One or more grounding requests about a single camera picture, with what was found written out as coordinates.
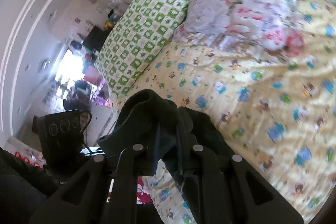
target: red patterned fabric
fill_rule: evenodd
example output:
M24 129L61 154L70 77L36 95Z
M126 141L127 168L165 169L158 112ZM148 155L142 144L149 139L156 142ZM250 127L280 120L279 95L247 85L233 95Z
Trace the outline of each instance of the red patterned fabric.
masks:
M145 204L153 202L151 196L148 194L148 190L145 187L141 178L138 178L138 192L136 194L136 203Z

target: pink floral pillow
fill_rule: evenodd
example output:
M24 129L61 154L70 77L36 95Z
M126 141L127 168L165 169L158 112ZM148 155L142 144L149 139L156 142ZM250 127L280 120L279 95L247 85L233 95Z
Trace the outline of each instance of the pink floral pillow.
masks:
M196 38L224 51L245 41L271 52L285 49L285 55L298 54L303 40L289 27L296 25L295 5L296 0L190 0L186 21L174 38L185 42ZM295 37L295 50L289 34Z

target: mattress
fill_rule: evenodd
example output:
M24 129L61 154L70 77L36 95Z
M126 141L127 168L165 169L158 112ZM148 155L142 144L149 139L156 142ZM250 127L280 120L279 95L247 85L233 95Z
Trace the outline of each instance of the mattress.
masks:
M336 7L300 0L306 51L288 64L258 62L178 42L166 44L125 96L152 89L178 106L204 112L242 155L308 223L336 184ZM194 223L159 162L145 185L165 223Z

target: floral pillow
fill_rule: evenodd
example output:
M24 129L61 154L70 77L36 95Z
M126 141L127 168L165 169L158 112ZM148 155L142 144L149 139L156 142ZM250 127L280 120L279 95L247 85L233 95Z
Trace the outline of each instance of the floral pillow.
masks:
M127 94L183 22L188 2L132 1L106 39L95 63L114 94Z
M268 51L300 54L303 40L296 0L190 0L187 19L175 32L175 40L192 41L224 51L248 42Z

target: metal screw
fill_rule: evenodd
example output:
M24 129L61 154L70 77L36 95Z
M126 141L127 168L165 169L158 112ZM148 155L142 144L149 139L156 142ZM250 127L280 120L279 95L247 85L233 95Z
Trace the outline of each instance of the metal screw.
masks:
M104 156L103 156L102 154L95 155L95 156L93 157L93 160L94 160L95 162L101 162L101 161L104 160Z
M200 145L200 144L195 144L195 145L193 146L193 150L194 150L194 151L202 151L202 150L203 150L203 146Z
M133 149L135 151L141 151L141 150L143 150L143 145L141 143L137 143L137 144L133 145Z
M235 161L235 162L241 162L243 160L243 157L241 155L233 155L232 156L232 159Z

